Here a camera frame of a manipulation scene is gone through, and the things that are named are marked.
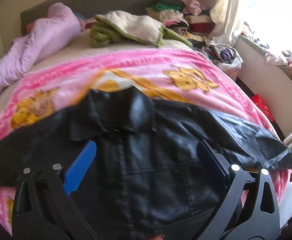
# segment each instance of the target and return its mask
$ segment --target pink blanket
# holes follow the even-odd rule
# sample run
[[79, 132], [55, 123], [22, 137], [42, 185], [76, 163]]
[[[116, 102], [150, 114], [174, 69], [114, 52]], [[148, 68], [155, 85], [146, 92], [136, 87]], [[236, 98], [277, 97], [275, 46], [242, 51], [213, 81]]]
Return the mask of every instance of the pink blanket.
[[[252, 101], [204, 56], [180, 49], [144, 49], [85, 57], [26, 75], [0, 114], [0, 140], [22, 125], [74, 104], [90, 88], [117, 91], [131, 85], [153, 98], [233, 114], [274, 132]], [[20, 109], [32, 112], [24, 117]], [[272, 173], [278, 202], [290, 175], [291, 170]], [[0, 222], [9, 232], [12, 196], [11, 189], [0, 188]]]
[[47, 18], [36, 20], [30, 34], [14, 39], [9, 52], [0, 59], [0, 93], [79, 33], [79, 21], [71, 9], [62, 3], [51, 5]]

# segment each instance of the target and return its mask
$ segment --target window sill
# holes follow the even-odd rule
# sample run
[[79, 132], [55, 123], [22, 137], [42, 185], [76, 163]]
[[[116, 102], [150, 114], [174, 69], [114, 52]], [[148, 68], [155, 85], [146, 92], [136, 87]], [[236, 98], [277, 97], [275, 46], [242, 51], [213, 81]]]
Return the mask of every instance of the window sill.
[[[262, 57], [265, 57], [266, 50], [256, 44], [255, 42], [251, 41], [250, 39], [246, 38], [243, 35], [240, 35], [239, 38], [243, 40], [247, 45], [249, 45], [253, 50], [255, 50], [258, 54], [260, 54]], [[292, 81], [292, 75], [288, 71], [287, 66], [285, 65], [280, 65], [278, 66]]]

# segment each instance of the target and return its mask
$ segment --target jacket collar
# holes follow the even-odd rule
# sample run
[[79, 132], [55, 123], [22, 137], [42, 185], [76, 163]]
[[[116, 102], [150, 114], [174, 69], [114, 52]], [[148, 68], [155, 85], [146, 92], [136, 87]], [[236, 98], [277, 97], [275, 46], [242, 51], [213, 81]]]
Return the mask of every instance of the jacket collar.
[[132, 133], [156, 130], [154, 103], [135, 87], [113, 93], [90, 90], [70, 115], [70, 138], [76, 141], [113, 129]]

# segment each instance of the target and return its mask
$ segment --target green cloth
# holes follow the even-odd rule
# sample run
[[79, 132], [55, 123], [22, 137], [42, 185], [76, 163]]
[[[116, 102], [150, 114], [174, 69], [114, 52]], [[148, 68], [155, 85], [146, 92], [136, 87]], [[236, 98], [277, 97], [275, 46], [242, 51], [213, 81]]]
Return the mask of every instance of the green cloth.
[[181, 11], [181, 8], [179, 6], [172, 6], [172, 5], [165, 5], [162, 3], [153, 3], [151, 6], [154, 11], [163, 11], [163, 10], [169, 10], [173, 9], [174, 11]]
[[110, 44], [110, 42], [118, 43], [125, 38], [137, 41], [139, 43], [154, 45], [159, 47], [160, 45], [164, 44], [163, 39], [170, 39], [170, 40], [177, 40], [188, 47], [193, 47], [193, 44], [190, 41], [187, 41], [183, 37], [179, 36], [174, 31], [166, 28], [164, 25], [160, 29], [159, 37], [157, 42], [150, 42], [138, 39], [136, 37], [130, 36], [120, 30], [116, 25], [112, 24], [111, 22], [103, 19], [102, 17], [96, 17], [98, 20], [95, 25], [93, 25], [90, 29], [90, 39], [91, 39], [91, 47], [93, 48], [100, 48], [105, 47]]

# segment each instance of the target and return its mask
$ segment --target window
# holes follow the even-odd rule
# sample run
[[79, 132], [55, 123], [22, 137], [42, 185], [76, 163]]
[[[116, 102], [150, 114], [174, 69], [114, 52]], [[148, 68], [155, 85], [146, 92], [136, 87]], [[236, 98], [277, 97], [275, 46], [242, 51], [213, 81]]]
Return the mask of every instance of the window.
[[292, 51], [292, 0], [243, 0], [249, 9], [244, 19], [255, 36], [279, 53]]

